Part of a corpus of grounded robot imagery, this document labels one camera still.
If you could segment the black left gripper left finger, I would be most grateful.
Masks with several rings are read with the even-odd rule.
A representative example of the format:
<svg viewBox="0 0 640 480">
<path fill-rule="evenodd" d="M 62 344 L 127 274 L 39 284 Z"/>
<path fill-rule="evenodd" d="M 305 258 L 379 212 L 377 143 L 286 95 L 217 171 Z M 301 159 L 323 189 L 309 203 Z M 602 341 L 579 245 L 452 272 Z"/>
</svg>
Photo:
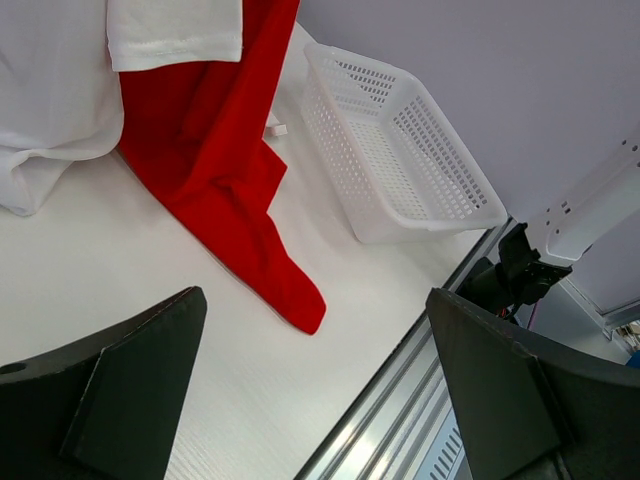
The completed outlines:
<svg viewBox="0 0 640 480">
<path fill-rule="evenodd" d="M 199 349 L 198 286 L 1 368 L 4 479 L 161 479 Z"/>
</svg>

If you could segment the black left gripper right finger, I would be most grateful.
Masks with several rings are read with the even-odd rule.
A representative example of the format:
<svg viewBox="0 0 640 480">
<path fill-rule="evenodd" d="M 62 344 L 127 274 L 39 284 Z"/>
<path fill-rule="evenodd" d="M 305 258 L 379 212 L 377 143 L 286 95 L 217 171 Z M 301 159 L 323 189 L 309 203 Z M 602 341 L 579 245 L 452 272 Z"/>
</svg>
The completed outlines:
<svg viewBox="0 0 640 480">
<path fill-rule="evenodd" d="M 426 313 L 475 479 L 636 479 L 639 371 L 432 289 Z"/>
</svg>

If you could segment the red t shirt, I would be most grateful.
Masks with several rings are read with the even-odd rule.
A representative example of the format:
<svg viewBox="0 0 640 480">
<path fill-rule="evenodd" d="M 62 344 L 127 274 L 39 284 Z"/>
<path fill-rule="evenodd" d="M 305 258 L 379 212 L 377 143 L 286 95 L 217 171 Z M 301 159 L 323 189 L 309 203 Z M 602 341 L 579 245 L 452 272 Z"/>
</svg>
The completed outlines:
<svg viewBox="0 0 640 480">
<path fill-rule="evenodd" d="M 286 166 L 263 138 L 298 3 L 247 1 L 243 10 L 239 62 L 121 75 L 119 147 L 144 186 L 234 276 L 313 334 L 326 305 L 269 216 Z"/>
</svg>

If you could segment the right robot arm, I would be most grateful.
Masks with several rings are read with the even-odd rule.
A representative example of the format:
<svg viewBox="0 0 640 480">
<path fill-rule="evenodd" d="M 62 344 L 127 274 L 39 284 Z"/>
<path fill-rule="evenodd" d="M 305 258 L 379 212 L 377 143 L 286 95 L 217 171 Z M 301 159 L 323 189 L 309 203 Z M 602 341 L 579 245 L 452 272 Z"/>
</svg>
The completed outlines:
<svg viewBox="0 0 640 480">
<path fill-rule="evenodd" d="M 493 313 L 534 305 L 601 237 L 639 210 L 639 139 L 612 156 L 531 220 L 516 224 L 498 244 L 499 261 L 469 276 L 458 294 Z"/>
</svg>

